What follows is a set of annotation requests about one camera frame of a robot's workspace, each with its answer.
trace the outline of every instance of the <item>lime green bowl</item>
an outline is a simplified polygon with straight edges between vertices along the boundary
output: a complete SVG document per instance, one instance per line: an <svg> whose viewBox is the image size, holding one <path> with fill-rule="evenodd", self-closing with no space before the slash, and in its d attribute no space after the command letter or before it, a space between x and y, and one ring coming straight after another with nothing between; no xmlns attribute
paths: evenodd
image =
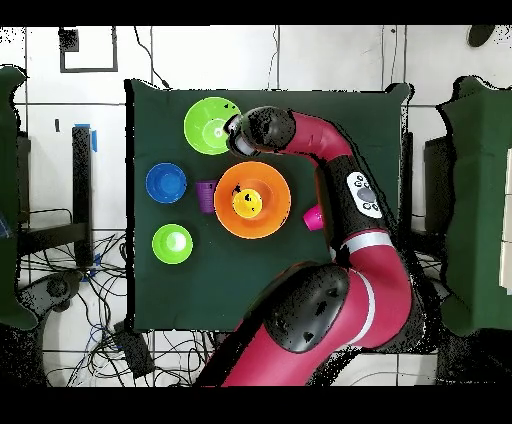
<svg viewBox="0 0 512 424"><path fill-rule="evenodd" d="M195 103L185 115L185 138L195 150L205 155L228 151L224 124L240 109L222 97L207 97Z"/></svg>
<svg viewBox="0 0 512 424"><path fill-rule="evenodd" d="M151 246L162 262L177 265L190 256L193 243L190 233L181 225L167 224L155 233Z"/></svg>

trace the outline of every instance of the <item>orange bowl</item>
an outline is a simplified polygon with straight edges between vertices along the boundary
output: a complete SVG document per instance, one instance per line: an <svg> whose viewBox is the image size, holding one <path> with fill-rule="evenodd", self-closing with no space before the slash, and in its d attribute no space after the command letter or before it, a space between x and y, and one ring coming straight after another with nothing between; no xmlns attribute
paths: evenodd
<svg viewBox="0 0 512 424"><path fill-rule="evenodd" d="M262 210L253 218L239 216L233 197L245 189L261 196ZM229 168L219 180L214 194L215 213L231 233L246 239L266 237L276 232L290 213L291 194L284 177L262 162L242 162Z"/></svg>

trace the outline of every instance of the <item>magenta cup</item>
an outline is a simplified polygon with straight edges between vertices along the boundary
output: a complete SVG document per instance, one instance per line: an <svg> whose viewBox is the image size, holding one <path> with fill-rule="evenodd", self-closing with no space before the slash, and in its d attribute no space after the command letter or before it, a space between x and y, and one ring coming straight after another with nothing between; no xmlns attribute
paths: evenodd
<svg viewBox="0 0 512 424"><path fill-rule="evenodd" d="M313 206L302 218L309 228L309 231L321 230L324 227L324 220L322 218L320 205Z"/></svg>

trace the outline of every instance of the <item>purple cup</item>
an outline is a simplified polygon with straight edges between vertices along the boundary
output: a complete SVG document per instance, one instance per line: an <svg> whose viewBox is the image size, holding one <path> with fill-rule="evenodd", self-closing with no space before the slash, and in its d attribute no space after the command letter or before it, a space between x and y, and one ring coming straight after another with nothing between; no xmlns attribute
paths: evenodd
<svg viewBox="0 0 512 424"><path fill-rule="evenodd" d="M213 193L217 187L218 180L205 180L196 182L196 193L199 199L199 209L204 214L215 212L213 206Z"/></svg>

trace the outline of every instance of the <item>green table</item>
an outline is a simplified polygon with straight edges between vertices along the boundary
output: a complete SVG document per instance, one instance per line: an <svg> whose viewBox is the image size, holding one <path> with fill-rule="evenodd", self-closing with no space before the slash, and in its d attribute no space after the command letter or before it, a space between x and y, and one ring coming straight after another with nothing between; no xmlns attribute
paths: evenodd
<svg viewBox="0 0 512 424"><path fill-rule="evenodd" d="M446 283L455 296L443 323L465 336L480 328L512 330L512 296L499 286L507 150L512 147L512 91L465 77L439 107L451 131L455 205L446 233Z"/></svg>
<svg viewBox="0 0 512 424"><path fill-rule="evenodd" d="M0 68L0 211L12 236L0 238L0 323L23 330L37 324L36 316L16 298L18 264L18 135L17 117L11 103L15 89L25 81L23 72Z"/></svg>
<svg viewBox="0 0 512 424"><path fill-rule="evenodd" d="M231 331L276 274L298 261L330 261L322 232L309 232L302 221L304 212L317 203L313 166L305 158L257 158L282 173L292 194L290 216L273 235L240 239L224 229L215 215L200 213L195 181L218 179L239 162L230 153L202 155L185 140L185 114L202 98L227 98L242 112L262 105L291 108L341 124L359 146L391 210L398 212L400 117L401 105L410 94L407 84L395 85L386 93L161 91L138 80L132 80L131 87L137 329ZM185 195L171 205L153 201L145 189L147 172L166 161L180 166L188 182ZM154 233L168 223L187 228L194 241L190 258L180 265L165 265L151 249Z"/></svg>

